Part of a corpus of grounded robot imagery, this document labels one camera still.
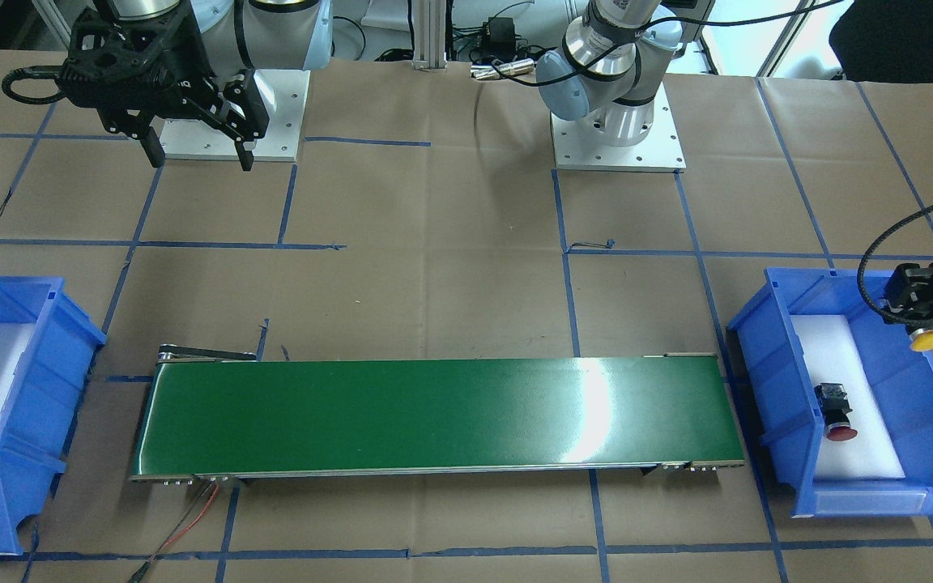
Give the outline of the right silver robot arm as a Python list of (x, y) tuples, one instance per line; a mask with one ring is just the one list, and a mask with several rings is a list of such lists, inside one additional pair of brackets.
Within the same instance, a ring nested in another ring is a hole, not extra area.
[(53, 74), (75, 106), (166, 161), (293, 162), (327, 1), (93, 1)]

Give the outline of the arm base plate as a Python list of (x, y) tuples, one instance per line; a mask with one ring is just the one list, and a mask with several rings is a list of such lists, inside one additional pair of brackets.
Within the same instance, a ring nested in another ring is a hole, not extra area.
[(169, 119), (160, 133), (165, 158), (188, 161), (237, 161), (237, 148), (254, 161), (296, 162), (299, 159), (310, 71), (256, 70), (254, 82), (264, 110), (269, 114), (266, 133), (255, 136), (241, 130), (244, 111), (234, 104), (217, 115), (229, 133), (211, 128), (203, 121)]
[(554, 114), (549, 121), (560, 170), (672, 173), (688, 166), (664, 86), (638, 107), (612, 103), (580, 121)]

